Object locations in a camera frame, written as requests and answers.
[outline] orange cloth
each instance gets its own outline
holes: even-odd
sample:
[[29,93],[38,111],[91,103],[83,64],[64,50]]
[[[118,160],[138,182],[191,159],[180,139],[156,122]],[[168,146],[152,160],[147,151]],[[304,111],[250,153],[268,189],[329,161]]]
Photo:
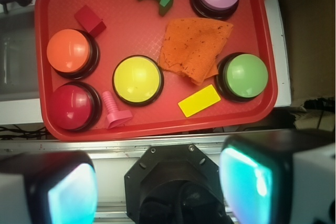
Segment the orange cloth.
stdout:
[[233,25],[209,18],[182,18],[169,22],[159,66],[201,85],[218,74],[216,57],[222,51]]

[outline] black cable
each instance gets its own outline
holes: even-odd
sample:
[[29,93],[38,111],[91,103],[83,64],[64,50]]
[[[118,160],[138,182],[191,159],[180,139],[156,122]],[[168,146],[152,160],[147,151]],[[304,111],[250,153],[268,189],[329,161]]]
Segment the black cable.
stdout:
[[12,140],[13,138],[25,138],[25,139],[39,138],[41,139],[41,137],[43,136],[50,135],[49,131],[45,127],[42,127],[35,131],[26,131],[26,130],[21,129],[19,126],[15,124],[13,124],[13,126],[16,129],[0,126],[0,132],[16,133],[16,134],[0,135],[0,140]]

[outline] plastic tray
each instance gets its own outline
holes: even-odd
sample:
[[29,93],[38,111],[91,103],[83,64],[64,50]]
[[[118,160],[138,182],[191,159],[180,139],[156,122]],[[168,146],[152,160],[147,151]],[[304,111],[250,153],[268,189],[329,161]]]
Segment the plastic tray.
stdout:
[[134,108],[115,99],[120,110],[131,110],[134,115],[125,125],[106,130],[105,108],[98,123],[85,132],[69,132],[53,125],[48,114],[48,108],[52,106],[50,96],[70,80],[56,74],[50,66],[46,56],[47,44],[51,36],[61,29],[82,29],[74,14],[85,4],[107,26],[96,37],[101,51],[99,65],[93,74],[83,79],[83,82],[95,87],[100,94],[106,90],[112,91],[113,71],[127,56],[146,55],[158,61],[169,20],[196,17],[189,0],[174,0],[172,8],[164,17],[159,15],[159,5],[155,0],[37,0],[35,26],[41,111],[47,129],[58,139],[116,140],[244,124],[261,120],[273,109],[277,98],[277,82],[264,0],[240,0],[237,11],[227,20],[234,28],[217,60],[238,51],[258,55],[268,68],[269,82],[257,98],[246,103],[230,102],[222,98],[219,103],[186,119],[177,103],[213,84],[214,79],[207,79],[199,87],[188,78],[164,71],[163,92],[154,103]]

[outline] red block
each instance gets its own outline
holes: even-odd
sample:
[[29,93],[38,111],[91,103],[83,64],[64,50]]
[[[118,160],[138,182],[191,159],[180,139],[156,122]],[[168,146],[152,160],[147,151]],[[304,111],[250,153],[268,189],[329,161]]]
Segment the red block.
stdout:
[[75,19],[93,37],[98,36],[106,25],[87,5],[75,13]]

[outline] yellow rectangular block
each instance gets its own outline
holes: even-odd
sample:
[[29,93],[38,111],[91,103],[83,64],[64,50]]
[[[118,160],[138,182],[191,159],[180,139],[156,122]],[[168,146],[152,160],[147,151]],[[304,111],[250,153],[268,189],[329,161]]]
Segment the yellow rectangular block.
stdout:
[[199,90],[190,97],[179,102],[178,105],[185,117],[188,118],[189,116],[192,116],[199,111],[202,111],[207,107],[210,107],[211,105],[219,102],[220,100],[221,98],[216,92],[214,86],[210,84],[204,89]]

